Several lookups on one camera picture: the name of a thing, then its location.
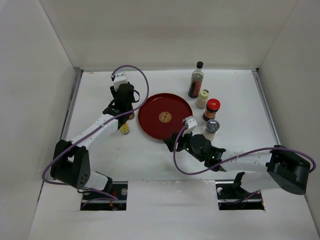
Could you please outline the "yellow cap red sauce bottle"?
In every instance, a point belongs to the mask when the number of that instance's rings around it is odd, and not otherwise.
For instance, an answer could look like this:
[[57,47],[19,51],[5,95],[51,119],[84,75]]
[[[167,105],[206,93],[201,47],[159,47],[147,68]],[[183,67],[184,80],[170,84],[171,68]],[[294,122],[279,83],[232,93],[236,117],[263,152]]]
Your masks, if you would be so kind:
[[130,113],[129,119],[132,120],[132,119],[134,119],[134,117],[135,117],[135,112],[133,111]]

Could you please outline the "yellow label oil bottle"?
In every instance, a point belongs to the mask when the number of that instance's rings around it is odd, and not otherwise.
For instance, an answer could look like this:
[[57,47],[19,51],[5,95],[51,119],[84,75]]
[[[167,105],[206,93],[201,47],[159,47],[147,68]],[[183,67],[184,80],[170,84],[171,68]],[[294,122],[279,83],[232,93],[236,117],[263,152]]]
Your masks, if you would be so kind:
[[130,132],[129,124],[126,122],[120,127],[120,132],[124,135],[128,134]]

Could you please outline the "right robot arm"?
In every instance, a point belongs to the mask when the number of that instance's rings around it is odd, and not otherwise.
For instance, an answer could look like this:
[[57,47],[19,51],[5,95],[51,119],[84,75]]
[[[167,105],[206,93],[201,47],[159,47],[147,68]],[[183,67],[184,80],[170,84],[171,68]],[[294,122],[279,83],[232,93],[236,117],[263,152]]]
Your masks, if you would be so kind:
[[305,153],[281,145],[243,153],[231,152],[213,146],[202,134],[180,136],[176,132],[165,139],[164,143],[171,153],[186,151],[203,163],[205,169],[200,174],[207,171],[236,171],[231,190],[238,198],[268,189],[282,189],[294,195],[304,195],[309,174],[315,167]]

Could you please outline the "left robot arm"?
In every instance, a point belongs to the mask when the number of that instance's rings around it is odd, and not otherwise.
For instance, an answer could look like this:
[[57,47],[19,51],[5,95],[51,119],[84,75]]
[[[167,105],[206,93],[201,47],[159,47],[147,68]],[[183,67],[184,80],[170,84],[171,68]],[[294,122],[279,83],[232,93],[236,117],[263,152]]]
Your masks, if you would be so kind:
[[60,140],[55,146],[50,167],[50,176],[54,180],[77,190],[94,189],[96,195],[103,200],[112,195],[112,179],[91,170],[90,150],[128,121],[132,104],[137,102],[134,97],[137,91],[130,83],[122,83],[116,90],[114,87],[110,89],[113,100],[102,115],[73,139]]

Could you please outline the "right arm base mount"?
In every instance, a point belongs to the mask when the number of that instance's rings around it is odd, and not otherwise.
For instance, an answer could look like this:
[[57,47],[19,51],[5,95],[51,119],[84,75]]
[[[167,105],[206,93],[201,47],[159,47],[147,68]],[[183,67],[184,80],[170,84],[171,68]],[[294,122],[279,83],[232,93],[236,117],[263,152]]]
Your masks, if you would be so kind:
[[245,172],[238,173],[234,180],[215,182],[219,210],[265,210],[260,191],[247,192],[241,188],[241,179],[244,174]]

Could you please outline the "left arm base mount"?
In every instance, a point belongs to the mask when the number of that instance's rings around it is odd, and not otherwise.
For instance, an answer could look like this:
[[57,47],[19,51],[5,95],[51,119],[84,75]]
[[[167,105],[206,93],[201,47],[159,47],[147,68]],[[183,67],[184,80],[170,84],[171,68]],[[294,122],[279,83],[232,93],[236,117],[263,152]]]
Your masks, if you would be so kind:
[[88,189],[79,190],[82,194],[80,203],[81,211],[126,211],[128,197],[128,182],[114,181],[108,193],[117,198],[114,200],[108,195],[89,191]]

